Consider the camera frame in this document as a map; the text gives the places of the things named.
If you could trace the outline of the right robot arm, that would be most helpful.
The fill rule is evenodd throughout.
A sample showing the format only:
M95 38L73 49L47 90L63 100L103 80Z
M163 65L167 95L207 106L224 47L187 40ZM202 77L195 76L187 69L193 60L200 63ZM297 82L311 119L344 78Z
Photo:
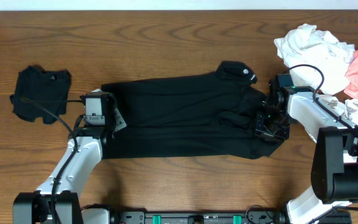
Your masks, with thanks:
M358 203L358 125L319 99L310 86L295 86L290 74L269 81L264 113L255 135L282 143L291 123L300 123L315 141L311 185L279 212L247 212L249 223L351 223Z

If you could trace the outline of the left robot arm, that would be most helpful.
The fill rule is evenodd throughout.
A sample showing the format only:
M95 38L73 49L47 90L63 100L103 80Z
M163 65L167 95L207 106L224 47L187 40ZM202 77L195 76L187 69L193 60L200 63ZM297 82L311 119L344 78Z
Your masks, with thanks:
M119 223L108 205L81 208L81 195L92 170L112 148L114 133L126 127L112 93L94 90L80 100L85 113L69 129L60 162L34 192L20 193L12 208L13 223Z

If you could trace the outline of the black polo shirt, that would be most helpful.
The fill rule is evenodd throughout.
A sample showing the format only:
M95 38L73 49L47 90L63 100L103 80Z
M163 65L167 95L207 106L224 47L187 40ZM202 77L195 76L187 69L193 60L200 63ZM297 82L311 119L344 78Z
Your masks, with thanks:
M104 150L106 159L232 155L270 156L280 142L255 134L266 95L242 62L223 61L203 75L109 83L126 126Z

